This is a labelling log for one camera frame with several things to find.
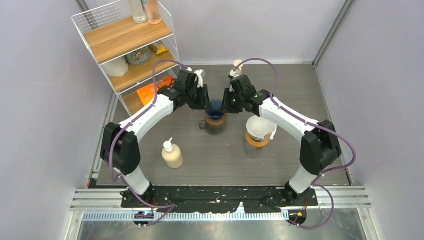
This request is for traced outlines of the blue plastic dripper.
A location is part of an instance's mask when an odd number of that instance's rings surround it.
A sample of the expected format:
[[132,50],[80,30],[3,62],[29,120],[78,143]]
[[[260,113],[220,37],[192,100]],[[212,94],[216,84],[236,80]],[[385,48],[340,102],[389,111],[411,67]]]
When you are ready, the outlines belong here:
[[206,109],[205,113],[214,121],[218,121],[222,119],[224,116],[224,112],[221,110],[223,101],[220,99],[212,99],[210,100],[211,108]]

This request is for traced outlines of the white coffee filter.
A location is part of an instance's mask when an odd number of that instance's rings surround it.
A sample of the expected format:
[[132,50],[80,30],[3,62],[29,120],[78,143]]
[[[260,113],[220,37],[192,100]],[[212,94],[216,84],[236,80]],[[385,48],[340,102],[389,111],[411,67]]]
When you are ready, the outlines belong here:
[[263,117],[252,116],[247,120],[246,130],[255,141],[273,140],[278,126]]

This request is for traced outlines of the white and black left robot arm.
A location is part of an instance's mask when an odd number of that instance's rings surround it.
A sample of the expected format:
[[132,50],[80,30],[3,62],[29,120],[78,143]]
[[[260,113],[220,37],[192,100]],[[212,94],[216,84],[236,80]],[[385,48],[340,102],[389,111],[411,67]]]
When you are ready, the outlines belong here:
[[141,207],[153,202],[151,186],[141,168],[139,143],[159,121],[188,105],[193,110],[204,110],[211,106],[208,87],[203,83],[203,69],[182,69],[171,86],[163,86],[152,101],[135,115],[119,124],[110,122],[103,130],[100,158],[112,173],[121,174],[123,180],[135,191],[134,200]]

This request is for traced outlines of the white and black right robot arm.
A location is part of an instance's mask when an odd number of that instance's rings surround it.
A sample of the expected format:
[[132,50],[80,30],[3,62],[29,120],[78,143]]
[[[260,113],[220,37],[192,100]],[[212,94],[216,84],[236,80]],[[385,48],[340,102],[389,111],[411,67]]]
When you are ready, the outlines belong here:
[[267,90],[257,91],[247,75],[230,78],[221,109],[228,114],[243,111],[259,120],[251,133],[257,139],[271,136],[276,127],[292,135],[300,143],[301,166],[285,185],[285,198],[299,205],[314,180],[342,154],[335,126],[329,120],[318,122],[287,107]]

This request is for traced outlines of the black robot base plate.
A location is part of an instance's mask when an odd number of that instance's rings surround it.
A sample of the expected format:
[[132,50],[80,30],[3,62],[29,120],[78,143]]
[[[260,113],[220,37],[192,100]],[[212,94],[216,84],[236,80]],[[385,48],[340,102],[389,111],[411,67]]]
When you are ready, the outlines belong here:
[[287,193],[277,186],[151,186],[142,200],[159,206],[158,212],[226,214],[243,207],[245,213],[277,213],[285,207],[316,207],[314,189],[302,196]]

